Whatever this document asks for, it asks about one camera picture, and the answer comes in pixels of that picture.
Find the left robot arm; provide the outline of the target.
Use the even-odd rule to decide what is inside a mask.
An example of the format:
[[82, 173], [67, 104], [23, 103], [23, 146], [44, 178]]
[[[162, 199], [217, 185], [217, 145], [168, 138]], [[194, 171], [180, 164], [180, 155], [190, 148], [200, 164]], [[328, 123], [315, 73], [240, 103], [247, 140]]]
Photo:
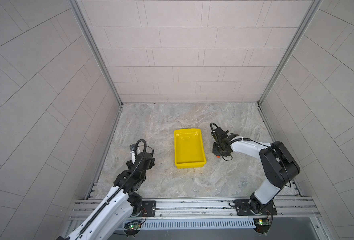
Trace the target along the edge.
[[59, 240], [107, 240], [131, 215], [142, 208], [142, 196], [136, 193], [146, 180], [146, 171], [155, 165], [154, 150], [147, 153], [145, 140], [130, 146], [132, 159], [127, 170], [119, 174], [97, 208], [67, 237]]

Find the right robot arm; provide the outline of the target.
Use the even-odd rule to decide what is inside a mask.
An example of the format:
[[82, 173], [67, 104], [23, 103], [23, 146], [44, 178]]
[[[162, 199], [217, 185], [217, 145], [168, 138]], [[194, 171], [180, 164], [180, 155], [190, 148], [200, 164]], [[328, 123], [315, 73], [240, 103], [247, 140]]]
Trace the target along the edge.
[[299, 165], [282, 142], [259, 143], [224, 131], [215, 123], [210, 123], [210, 128], [215, 140], [213, 154], [218, 158], [230, 161], [237, 152], [261, 161], [266, 179], [252, 193], [247, 206], [255, 215], [266, 214], [273, 198], [300, 173]]

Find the yellow plastic bin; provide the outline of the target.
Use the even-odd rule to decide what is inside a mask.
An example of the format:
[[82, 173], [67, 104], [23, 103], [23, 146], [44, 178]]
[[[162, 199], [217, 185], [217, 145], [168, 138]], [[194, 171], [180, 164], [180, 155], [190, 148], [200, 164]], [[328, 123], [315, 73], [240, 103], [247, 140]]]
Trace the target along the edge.
[[178, 169], [202, 168], [207, 163], [200, 129], [175, 130], [174, 146]]

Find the left controller board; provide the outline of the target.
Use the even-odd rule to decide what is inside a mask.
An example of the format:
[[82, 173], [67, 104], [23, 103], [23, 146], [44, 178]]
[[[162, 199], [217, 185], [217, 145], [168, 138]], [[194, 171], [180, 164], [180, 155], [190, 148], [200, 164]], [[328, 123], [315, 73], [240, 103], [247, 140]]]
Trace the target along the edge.
[[124, 231], [139, 231], [142, 226], [141, 221], [130, 221], [125, 223]]

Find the controller board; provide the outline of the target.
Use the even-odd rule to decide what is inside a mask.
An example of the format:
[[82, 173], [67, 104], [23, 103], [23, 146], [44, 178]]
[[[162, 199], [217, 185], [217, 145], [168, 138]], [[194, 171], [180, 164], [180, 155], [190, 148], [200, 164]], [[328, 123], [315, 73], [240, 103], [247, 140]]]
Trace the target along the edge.
[[142, 226], [141, 221], [130, 221], [125, 223], [124, 231], [139, 231]]
[[268, 219], [253, 219], [256, 228], [255, 232], [259, 234], [267, 234], [271, 227], [271, 222]]

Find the white ventilation grille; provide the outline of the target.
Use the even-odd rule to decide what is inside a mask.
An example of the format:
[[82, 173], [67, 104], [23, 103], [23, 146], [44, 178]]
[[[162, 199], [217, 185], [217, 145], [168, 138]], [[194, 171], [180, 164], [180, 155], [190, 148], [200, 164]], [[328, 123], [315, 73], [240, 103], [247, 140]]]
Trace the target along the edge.
[[157, 219], [148, 220], [142, 230], [255, 229], [253, 219]]

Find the right controller board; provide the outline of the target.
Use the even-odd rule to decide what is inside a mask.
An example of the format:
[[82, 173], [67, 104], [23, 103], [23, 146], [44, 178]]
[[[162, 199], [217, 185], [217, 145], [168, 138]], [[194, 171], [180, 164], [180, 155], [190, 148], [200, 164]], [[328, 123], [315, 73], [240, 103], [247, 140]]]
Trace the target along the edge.
[[256, 228], [255, 232], [259, 234], [267, 234], [271, 227], [271, 222], [268, 219], [253, 219]]

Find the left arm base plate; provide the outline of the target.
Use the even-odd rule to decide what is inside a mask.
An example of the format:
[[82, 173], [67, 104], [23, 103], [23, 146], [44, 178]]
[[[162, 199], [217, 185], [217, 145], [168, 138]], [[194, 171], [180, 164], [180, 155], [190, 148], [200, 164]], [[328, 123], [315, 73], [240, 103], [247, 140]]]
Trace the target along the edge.
[[131, 217], [154, 217], [156, 201], [141, 201], [134, 205]]

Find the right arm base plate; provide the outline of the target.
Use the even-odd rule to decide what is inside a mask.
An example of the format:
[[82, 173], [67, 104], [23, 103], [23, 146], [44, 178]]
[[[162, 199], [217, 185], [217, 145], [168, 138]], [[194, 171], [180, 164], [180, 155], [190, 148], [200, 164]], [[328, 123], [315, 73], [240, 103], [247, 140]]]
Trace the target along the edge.
[[272, 200], [263, 205], [258, 200], [240, 199], [229, 202], [229, 206], [236, 209], [238, 216], [275, 216], [278, 214]]

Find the aluminium mounting rail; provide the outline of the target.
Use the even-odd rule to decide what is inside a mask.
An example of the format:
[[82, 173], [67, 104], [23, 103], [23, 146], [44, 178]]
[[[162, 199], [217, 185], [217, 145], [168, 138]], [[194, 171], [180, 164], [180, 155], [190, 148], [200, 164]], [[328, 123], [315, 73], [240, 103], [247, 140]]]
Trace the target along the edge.
[[[229, 202], [236, 197], [224, 198], [177, 198], [155, 199], [155, 219], [214, 219], [237, 218], [236, 208]], [[84, 221], [100, 204], [101, 200], [78, 200], [70, 212], [69, 220]], [[273, 199], [277, 217], [321, 216], [311, 197], [277, 196]]]

